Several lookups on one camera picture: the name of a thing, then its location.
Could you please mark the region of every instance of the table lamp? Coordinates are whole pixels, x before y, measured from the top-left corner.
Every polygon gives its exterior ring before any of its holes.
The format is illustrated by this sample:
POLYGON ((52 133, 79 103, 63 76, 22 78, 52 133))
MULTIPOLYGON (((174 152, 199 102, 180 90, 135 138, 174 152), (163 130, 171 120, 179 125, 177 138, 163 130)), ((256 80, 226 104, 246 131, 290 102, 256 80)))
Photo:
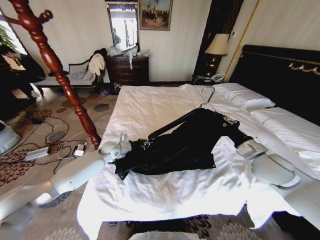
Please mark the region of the table lamp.
POLYGON ((221 58, 227 55, 227 45, 228 45, 229 34, 217 33, 210 46, 205 50, 206 54, 213 55, 211 60, 207 63, 209 68, 208 72, 205 73, 207 77, 211 77, 217 72, 221 58))

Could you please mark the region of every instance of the black headboard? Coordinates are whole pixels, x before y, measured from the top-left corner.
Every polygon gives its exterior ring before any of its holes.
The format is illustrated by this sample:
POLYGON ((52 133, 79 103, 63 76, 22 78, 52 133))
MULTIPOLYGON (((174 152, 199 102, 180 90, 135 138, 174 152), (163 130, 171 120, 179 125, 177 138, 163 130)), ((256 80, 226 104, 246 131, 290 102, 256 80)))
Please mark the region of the black headboard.
POLYGON ((320 51, 245 45, 229 82, 320 126, 320 51))

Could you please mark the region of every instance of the framed painting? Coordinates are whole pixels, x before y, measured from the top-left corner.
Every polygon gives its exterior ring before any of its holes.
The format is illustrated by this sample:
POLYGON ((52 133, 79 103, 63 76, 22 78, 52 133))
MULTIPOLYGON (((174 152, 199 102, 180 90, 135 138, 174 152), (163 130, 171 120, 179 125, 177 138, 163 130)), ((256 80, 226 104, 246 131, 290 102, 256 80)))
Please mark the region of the framed painting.
POLYGON ((139 0, 140 30, 170 31, 174 0, 139 0))

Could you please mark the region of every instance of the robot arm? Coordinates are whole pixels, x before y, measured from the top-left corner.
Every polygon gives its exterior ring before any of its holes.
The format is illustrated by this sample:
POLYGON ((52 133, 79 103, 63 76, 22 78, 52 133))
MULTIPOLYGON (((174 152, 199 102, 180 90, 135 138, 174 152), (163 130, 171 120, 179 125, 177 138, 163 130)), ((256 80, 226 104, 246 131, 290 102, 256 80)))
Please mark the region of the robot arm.
POLYGON ((131 151, 127 135, 121 134, 120 142, 106 142, 99 150, 61 167, 49 180, 23 185, 0 196, 0 235, 4 239, 22 239, 21 231, 33 218, 33 205, 51 202, 59 195, 75 190, 99 173, 106 163, 122 158, 131 151))
POLYGON ((265 146, 238 129, 238 121, 226 116, 224 118, 224 127, 229 127, 227 135, 233 140, 237 153, 252 161, 252 173, 261 182, 269 184, 291 207, 320 230, 320 181, 300 171, 281 156, 267 154, 265 146))

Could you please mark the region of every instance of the carved wooden post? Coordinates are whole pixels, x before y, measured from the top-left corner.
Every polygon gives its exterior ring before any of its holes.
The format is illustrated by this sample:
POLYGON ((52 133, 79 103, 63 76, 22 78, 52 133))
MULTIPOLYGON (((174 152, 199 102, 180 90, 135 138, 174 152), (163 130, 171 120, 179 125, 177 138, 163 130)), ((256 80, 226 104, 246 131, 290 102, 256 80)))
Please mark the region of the carved wooden post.
POLYGON ((101 138, 97 134, 96 127, 89 117, 87 110, 80 104, 79 96, 70 86, 69 79, 64 75, 63 66, 56 53, 48 44, 48 39, 43 32, 42 24, 49 21, 53 17, 51 11, 45 10, 39 17, 36 17, 29 7, 29 0, 9 0, 16 13, 18 14, 18 22, 15 19, 8 18, 8 22, 20 24, 25 28, 33 41, 39 47, 41 57, 49 69, 54 73, 57 82, 62 86, 64 95, 73 105, 74 112, 78 115, 81 124, 90 136, 91 142, 95 149, 98 149, 101 138))

